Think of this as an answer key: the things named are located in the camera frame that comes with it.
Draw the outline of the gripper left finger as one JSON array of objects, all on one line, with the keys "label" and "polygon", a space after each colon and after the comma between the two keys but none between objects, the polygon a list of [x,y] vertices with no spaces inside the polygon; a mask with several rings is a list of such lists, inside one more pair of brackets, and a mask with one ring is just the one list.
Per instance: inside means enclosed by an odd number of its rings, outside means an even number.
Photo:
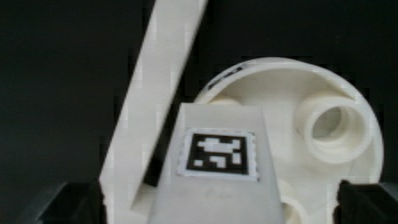
[{"label": "gripper left finger", "polygon": [[15,224],[106,224],[99,182],[60,182],[37,193]]}]

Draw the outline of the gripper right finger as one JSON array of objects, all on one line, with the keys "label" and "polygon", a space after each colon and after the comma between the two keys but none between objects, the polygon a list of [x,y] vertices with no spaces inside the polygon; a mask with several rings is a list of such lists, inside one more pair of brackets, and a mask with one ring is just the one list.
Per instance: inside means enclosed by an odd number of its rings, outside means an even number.
[{"label": "gripper right finger", "polygon": [[398,183],[339,183],[333,224],[398,224]]}]

